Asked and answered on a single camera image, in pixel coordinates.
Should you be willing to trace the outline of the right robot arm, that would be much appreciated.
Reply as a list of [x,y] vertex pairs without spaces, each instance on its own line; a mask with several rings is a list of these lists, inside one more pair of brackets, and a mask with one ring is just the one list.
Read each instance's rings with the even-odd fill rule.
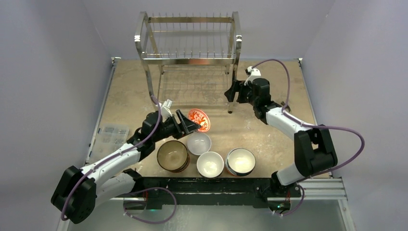
[[249,103],[256,118],[293,140],[294,162],[271,175],[270,189],[274,195],[281,196],[288,191],[289,185],[337,166],[338,158],[329,129],[303,121],[295,122],[295,118],[271,99],[268,80],[256,78],[249,84],[235,80],[224,94],[229,101],[237,96],[238,103]]

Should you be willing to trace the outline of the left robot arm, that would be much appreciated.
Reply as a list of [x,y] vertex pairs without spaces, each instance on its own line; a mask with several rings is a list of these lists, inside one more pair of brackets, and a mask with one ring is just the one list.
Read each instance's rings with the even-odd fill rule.
[[149,113],[125,144],[94,164],[77,168],[67,168],[51,197],[51,203],[60,210],[63,221],[74,224],[84,221],[94,210],[97,201],[102,198],[97,194],[103,185],[112,181],[125,183],[125,191],[132,197],[143,192],[143,183],[125,174],[116,174],[151,154],[155,144],[168,137],[183,138],[202,126],[186,117],[180,110],[163,119],[159,110]]

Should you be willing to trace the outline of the orange patterned bowl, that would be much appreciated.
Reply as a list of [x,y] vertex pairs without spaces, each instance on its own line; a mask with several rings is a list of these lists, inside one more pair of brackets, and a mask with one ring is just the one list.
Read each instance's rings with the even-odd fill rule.
[[211,123],[208,115],[197,108],[191,109],[188,112],[188,118],[189,120],[199,124],[201,127],[197,130],[198,132],[208,132],[211,128]]

